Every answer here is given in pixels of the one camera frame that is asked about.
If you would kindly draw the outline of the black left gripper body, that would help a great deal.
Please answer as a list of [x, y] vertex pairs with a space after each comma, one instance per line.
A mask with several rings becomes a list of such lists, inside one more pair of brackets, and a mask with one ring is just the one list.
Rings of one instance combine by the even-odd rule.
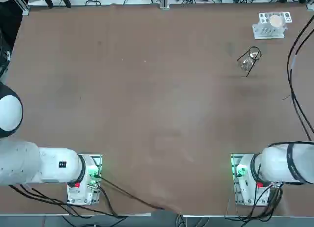
[[11, 52], [6, 51], [0, 54], [0, 75], [3, 76], [11, 61]]

